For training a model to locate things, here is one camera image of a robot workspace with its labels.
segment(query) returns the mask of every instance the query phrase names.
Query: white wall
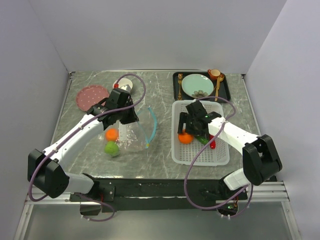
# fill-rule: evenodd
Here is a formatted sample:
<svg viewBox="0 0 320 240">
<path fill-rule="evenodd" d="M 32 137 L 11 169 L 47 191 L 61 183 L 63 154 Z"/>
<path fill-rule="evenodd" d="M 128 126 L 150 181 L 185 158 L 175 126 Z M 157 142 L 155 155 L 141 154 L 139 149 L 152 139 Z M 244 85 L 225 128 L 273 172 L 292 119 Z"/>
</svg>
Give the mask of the white wall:
<svg viewBox="0 0 320 240">
<path fill-rule="evenodd" d="M 27 0 L 0 1 L 0 238 L 13 239 L 29 152 L 51 140 L 68 72 Z"/>
<path fill-rule="evenodd" d="M 320 1 L 288 0 L 245 81 L 273 137 L 303 239 L 320 239 Z"/>
<path fill-rule="evenodd" d="M 69 71 L 246 73 L 286 0 L 29 0 Z"/>
</svg>

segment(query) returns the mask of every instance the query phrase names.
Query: red plate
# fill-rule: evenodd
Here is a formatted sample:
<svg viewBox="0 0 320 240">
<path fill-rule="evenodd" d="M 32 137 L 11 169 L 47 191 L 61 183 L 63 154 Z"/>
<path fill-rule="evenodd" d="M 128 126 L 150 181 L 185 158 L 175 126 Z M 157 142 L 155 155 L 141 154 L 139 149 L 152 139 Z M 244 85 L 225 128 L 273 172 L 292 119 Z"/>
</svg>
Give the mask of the red plate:
<svg viewBox="0 0 320 240">
<path fill-rule="evenodd" d="M 92 105 L 95 105 L 102 99 L 108 97 L 109 93 L 106 88 L 101 85 L 90 85 L 84 87 L 77 93 L 75 102 L 82 111 L 86 112 Z"/>
</svg>

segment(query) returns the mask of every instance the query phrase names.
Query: cup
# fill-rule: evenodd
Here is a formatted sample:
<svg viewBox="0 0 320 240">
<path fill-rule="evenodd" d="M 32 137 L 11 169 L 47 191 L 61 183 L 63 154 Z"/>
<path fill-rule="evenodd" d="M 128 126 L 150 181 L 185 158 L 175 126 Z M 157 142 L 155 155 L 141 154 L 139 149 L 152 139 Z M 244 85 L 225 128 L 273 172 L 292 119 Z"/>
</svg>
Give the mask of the cup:
<svg viewBox="0 0 320 240">
<path fill-rule="evenodd" d="M 221 75 L 221 72 L 218 69 L 209 69 L 208 74 L 210 76 L 210 79 L 212 81 L 215 81 L 218 79 L 218 77 Z"/>
</svg>

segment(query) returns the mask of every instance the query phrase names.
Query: white plastic basket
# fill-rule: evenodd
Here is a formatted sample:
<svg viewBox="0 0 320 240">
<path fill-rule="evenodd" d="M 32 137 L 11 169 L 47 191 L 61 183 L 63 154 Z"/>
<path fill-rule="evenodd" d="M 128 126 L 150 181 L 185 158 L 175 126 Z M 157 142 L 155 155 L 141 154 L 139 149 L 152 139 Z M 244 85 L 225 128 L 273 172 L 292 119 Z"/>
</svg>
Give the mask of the white plastic basket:
<svg viewBox="0 0 320 240">
<path fill-rule="evenodd" d="M 193 100 L 175 101 L 172 105 L 172 123 L 171 123 L 171 156 L 173 161 L 178 164 L 190 165 L 197 152 L 204 146 L 196 138 L 189 144 L 183 144 L 178 140 L 178 125 L 181 112 L 187 113 L 186 106 L 192 103 Z M 217 102 L 201 101 L 205 110 L 217 112 L 224 116 L 222 106 Z M 215 149 L 207 147 L 202 154 L 197 158 L 194 166 L 218 166 L 226 165 L 230 160 L 228 144 L 221 140 L 215 140 Z"/>
</svg>

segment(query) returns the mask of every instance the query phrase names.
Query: tray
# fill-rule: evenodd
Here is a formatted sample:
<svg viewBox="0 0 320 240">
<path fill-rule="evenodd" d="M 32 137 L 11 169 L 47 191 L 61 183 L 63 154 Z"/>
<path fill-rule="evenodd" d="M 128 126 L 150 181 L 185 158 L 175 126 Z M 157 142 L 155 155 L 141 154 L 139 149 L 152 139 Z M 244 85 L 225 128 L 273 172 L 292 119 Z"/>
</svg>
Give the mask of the tray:
<svg viewBox="0 0 320 240">
<path fill-rule="evenodd" d="M 204 146 L 196 138 L 189 144 L 183 144 L 178 140 L 178 125 L 181 112 L 187 112 L 186 106 L 192 103 L 192 100 L 175 101 L 172 105 L 172 122 L 171 122 L 171 156 L 173 161 L 178 164 L 190 165 L 197 152 Z M 201 101 L 205 110 L 217 112 L 224 116 L 221 104 L 212 101 Z M 230 160 L 228 143 L 217 138 L 216 147 L 211 149 L 207 147 L 197 158 L 195 166 L 221 166 L 226 165 Z"/>
<path fill-rule="evenodd" d="M 206 71 L 188 71 L 188 72 L 183 72 L 183 71 L 177 71 L 172 75 L 172 80 L 173 80 L 173 97 L 175 100 L 178 100 L 178 94 L 179 94 L 179 83 L 178 83 L 178 74 L 182 74 L 182 79 L 184 79 L 184 77 L 190 75 L 190 74 L 201 74 L 206 76 L 207 78 L 210 79 L 209 74 Z M 217 85 L 217 81 L 213 82 L 213 86 L 215 87 Z M 216 90 L 213 91 L 213 93 L 210 96 L 215 96 L 216 94 Z M 182 100 L 193 100 L 194 98 L 187 95 L 181 88 L 181 96 L 182 96 Z M 228 83 L 227 83 L 227 78 L 226 76 L 224 76 L 224 80 L 222 82 L 220 82 L 220 89 L 219 89 L 219 97 L 222 97 L 224 99 L 230 100 L 231 99 L 231 95 L 230 95 L 230 91 L 229 91 L 229 87 L 228 87 Z M 215 99 L 208 99 L 206 101 L 211 101 L 214 102 Z M 225 103 L 223 100 L 218 99 L 216 103 Z"/>
</svg>

